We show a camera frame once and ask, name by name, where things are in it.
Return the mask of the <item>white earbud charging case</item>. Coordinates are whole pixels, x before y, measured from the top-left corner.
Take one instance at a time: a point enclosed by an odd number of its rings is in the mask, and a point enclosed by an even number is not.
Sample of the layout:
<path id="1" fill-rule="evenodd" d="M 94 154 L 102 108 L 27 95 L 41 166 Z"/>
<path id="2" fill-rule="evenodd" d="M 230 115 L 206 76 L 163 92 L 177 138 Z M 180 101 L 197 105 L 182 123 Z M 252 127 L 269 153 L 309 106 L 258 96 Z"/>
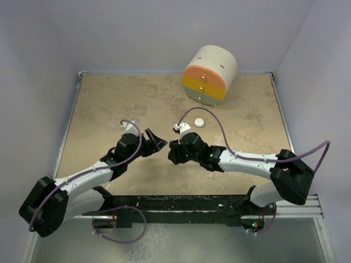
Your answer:
<path id="1" fill-rule="evenodd" d="M 202 118 L 196 118 L 194 120 L 194 125 L 198 128 L 202 128 L 205 125 L 205 121 Z"/>

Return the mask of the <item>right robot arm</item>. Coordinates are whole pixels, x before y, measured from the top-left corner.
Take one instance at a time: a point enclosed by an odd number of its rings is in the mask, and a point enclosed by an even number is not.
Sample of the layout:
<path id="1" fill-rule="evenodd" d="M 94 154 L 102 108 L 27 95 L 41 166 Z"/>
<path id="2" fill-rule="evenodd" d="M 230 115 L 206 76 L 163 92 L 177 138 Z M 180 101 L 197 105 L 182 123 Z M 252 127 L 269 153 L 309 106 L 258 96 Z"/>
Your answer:
<path id="1" fill-rule="evenodd" d="M 208 145 L 194 132 L 169 143 L 168 159 L 175 165 L 193 161 L 211 172 L 239 172 L 267 179 L 268 183 L 249 188 L 243 201 L 249 214 L 278 201 L 304 205 L 315 175 L 290 150 L 275 155 L 235 155 L 227 147 Z"/>

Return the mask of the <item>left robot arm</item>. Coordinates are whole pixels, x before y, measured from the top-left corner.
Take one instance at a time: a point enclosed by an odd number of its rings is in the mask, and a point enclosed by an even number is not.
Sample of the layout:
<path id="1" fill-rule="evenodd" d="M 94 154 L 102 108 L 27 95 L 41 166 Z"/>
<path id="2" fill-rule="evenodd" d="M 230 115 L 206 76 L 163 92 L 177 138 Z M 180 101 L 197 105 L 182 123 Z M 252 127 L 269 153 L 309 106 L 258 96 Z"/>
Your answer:
<path id="1" fill-rule="evenodd" d="M 151 156 L 166 145 L 167 141 L 150 129 L 142 134 L 125 132 L 116 146 L 89 168 L 61 179 L 39 179 L 19 215 L 29 224 L 29 231 L 41 237 L 51 235 L 72 217 L 90 212 L 106 215 L 112 211 L 113 195 L 102 184 L 120 177 L 136 158 Z"/>

